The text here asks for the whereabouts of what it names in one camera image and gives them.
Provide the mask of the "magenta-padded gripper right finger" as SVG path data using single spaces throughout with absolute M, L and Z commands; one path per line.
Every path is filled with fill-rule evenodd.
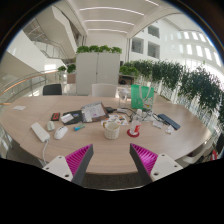
M 150 150 L 130 144 L 130 155 L 143 184 L 149 184 L 182 169 L 182 166 L 167 154 L 155 154 Z

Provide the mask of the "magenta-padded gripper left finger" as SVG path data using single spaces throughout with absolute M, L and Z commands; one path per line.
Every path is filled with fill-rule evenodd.
M 66 157 L 57 156 L 44 167 L 44 170 L 81 186 L 93 154 L 93 145 L 89 144 Z

